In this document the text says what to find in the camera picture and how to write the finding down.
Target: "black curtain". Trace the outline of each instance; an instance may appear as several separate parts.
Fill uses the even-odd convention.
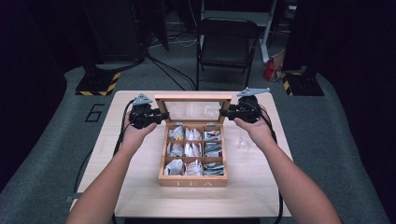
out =
[[[61,15],[69,15],[65,21]],[[76,23],[92,59],[98,60],[78,0],[9,0],[0,7],[0,190],[44,132],[66,89],[64,73],[82,66],[67,22]]]
[[[301,0],[285,69],[313,66],[334,86],[390,221],[396,222],[396,2]]]

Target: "black cable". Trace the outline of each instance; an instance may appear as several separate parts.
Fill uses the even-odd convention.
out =
[[[175,72],[176,74],[178,74],[178,75],[184,77],[185,79],[187,79],[187,80],[190,82],[191,89],[195,91],[195,83],[194,83],[194,81],[193,81],[190,77],[186,76],[184,73],[180,72],[180,71],[177,70],[176,68],[174,68],[174,67],[172,67],[172,66],[169,66],[168,64],[163,63],[163,62],[159,61],[159,60],[156,59],[156,58],[153,58],[153,57],[152,57],[151,55],[149,55],[149,54],[147,54],[146,57],[149,58],[152,62],[155,61],[156,63],[159,63],[159,64],[163,65],[164,67],[168,68],[169,70],[171,70],[171,71]]]
[[[77,190],[78,190],[78,180],[79,180],[79,176],[81,175],[82,167],[84,166],[85,162],[87,162],[87,159],[90,157],[92,152],[93,152],[93,149],[88,153],[88,155],[85,157],[85,159],[82,162],[82,164],[79,166],[77,177],[76,177],[76,181],[75,181],[75,186],[74,186],[74,192],[75,193],[77,193]]]
[[[157,65],[161,70],[163,70],[163,72],[165,72],[165,74],[168,76],[168,77],[170,77],[183,91],[185,91],[184,90],[184,88],[182,87],[182,86],[180,86],[180,84],[178,84],[177,83],[177,81],[174,79],[174,78],[172,78],[166,71],[165,71],[165,69],[163,69],[162,67],[160,67],[158,64],[157,64],[157,62],[155,62],[154,60],[152,60],[150,57],[148,57],[155,65]]]

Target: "yellow and black striped tape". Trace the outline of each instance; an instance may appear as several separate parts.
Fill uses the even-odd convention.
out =
[[[300,75],[301,73],[290,73],[293,75]],[[287,95],[293,95],[293,92],[291,91],[290,84],[288,82],[287,76],[285,73],[282,73],[282,81],[283,81],[283,86],[285,87],[285,91]]]
[[[76,95],[94,96],[94,95],[109,95],[116,88],[117,81],[120,78],[120,73],[114,75],[110,85],[106,91],[76,91]]]

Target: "human arm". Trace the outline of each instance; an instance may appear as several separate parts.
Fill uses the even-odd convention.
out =
[[[156,127],[153,123],[137,130],[127,119],[124,123],[127,128],[120,150],[81,194],[66,223],[108,223],[111,219],[131,158],[142,145],[145,136]]]
[[[277,145],[263,118],[252,124],[241,119],[234,121],[249,133],[268,160],[279,191],[297,223],[341,223],[328,197]]]

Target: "hand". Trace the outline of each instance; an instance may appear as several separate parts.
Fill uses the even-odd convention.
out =
[[[123,135],[122,144],[127,145],[128,148],[133,148],[134,150],[137,150],[142,145],[145,137],[157,127],[157,124],[151,123],[146,128],[136,129],[134,126],[131,125],[129,121],[130,114],[131,111],[128,112],[127,115],[125,116],[125,121],[124,121],[125,132]]]
[[[265,107],[263,105],[260,105],[260,108],[262,110],[262,115],[267,120],[270,120],[267,113],[264,112],[266,111]],[[248,132],[248,135],[250,136],[251,140],[253,140],[253,142],[256,143],[256,145],[258,145],[262,140],[273,139],[271,135],[271,130],[262,117],[260,117],[259,120],[257,120],[254,123],[247,123],[239,118],[235,118],[233,121],[237,126],[239,126],[242,129],[245,129]]]

